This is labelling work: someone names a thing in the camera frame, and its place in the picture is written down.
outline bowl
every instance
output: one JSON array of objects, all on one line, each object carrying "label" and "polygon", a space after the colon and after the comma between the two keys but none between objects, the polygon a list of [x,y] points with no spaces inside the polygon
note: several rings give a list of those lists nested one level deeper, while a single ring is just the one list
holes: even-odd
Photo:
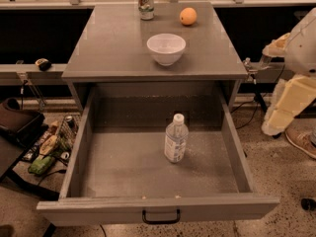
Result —
[{"label": "bowl", "polygon": [[186,41],[180,36],[160,34],[147,41],[148,50],[160,65],[170,66],[180,59],[186,48]]}]

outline white bottle cap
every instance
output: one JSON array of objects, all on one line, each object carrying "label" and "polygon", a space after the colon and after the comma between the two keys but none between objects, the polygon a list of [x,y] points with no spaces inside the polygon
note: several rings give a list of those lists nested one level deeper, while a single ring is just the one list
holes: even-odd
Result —
[{"label": "white bottle cap", "polygon": [[175,114],[173,123],[175,125],[184,124],[185,123],[185,117],[183,115],[181,115],[181,114]]}]

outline orange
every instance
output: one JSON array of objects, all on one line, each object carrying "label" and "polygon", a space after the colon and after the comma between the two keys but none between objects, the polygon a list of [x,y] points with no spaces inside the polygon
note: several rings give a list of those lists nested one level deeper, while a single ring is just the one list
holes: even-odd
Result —
[{"label": "orange", "polygon": [[198,14],[194,8],[186,8],[180,13],[180,21],[183,25],[189,26],[195,23]]}]

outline black handle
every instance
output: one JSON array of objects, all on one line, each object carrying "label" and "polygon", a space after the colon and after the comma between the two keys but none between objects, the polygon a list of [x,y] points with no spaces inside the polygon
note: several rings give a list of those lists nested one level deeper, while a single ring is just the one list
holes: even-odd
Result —
[{"label": "black handle", "polygon": [[146,210],[142,211],[142,221],[148,225],[170,225],[170,224],[176,224],[180,221],[180,210],[177,209],[177,218],[171,219],[171,220],[148,220],[146,218]]}]

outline drawer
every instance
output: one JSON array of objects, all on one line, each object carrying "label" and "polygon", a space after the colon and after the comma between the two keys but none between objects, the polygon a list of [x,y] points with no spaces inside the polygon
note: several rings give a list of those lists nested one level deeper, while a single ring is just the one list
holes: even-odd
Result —
[{"label": "drawer", "polygon": [[[256,193],[219,85],[96,84],[59,200],[37,210],[55,226],[263,217],[279,199]],[[190,133],[184,159],[172,164],[164,136],[178,112]]]}]

